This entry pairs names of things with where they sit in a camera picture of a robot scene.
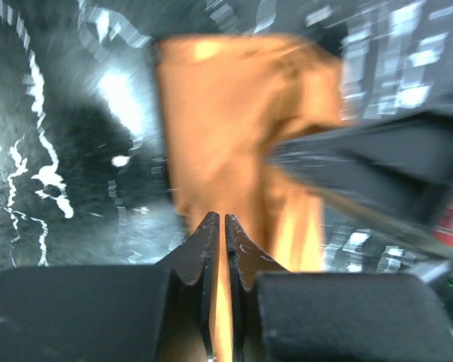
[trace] orange fabric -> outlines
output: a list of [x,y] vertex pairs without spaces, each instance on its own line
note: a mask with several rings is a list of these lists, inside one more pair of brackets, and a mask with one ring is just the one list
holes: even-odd
[[[341,124],[341,61],[303,39],[192,36],[160,44],[159,83],[177,212],[237,215],[291,271],[322,269],[322,203],[263,160],[283,140]],[[221,233],[217,360],[230,362],[230,285]]]

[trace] dark gray surface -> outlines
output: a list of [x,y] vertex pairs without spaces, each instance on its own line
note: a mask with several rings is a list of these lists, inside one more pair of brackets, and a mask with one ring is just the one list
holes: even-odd
[[[404,75],[410,87],[419,85],[419,72],[403,63],[406,55],[419,53],[421,39],[448,32],[443,43],[421,49],[435,53],[426,65],[426,82],[439,74],[430,94],[443,93],[453,83],[453,0],[420,1],[421,19],[406,28],[410,20],[401,24],[397,17],[395,37],[387,15],[414,2],[371,3],[0,0],[0,270],[45,264],[45,257],[49,265],[152,262],[182,240],[165,185],[152,175],[152,160],[164,156],[164,146],[146,35],[308,36],[349,58],[353,75],[345,85],[365,92],[353,104],[368,119],[368,107],[376,108],[380,97],[372,90],[398,94],[406,81],[382,84]],[[356,40],[343,50],[346,35]],[[375,77],[386,49],[399,60],[397,70],[378,70]],[[381,108],[373,118],[389,107]],[[118,155],[131,157],[127,167],[112,165]]]
[[412,276],[265,274],[257,289],[266,360],[453,361],[448,318]]

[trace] blurred background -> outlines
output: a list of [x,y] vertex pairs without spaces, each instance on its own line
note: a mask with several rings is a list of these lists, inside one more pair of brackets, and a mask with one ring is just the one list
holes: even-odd
[[[453,0],[0,0],[0,271],[155,262],[179,245],[150,37],[267,32],[345,59],[349,123],[453,92]],[[451,220],[437,238],[453,247]],[[445,261],[374,241],[335,210],[324,226],[329,271]]]

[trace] orange cloth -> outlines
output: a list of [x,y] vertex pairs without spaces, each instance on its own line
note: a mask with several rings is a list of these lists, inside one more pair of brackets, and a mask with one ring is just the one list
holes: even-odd
[[[191,36],[160,45],[159,83],[177,212],[237,215],[291,271],[322,269],[322,203],[265,157],[275,144],[341,124],[341,60],[281,35]],[[215,348],[230,362],[230,285],[220,240]]]

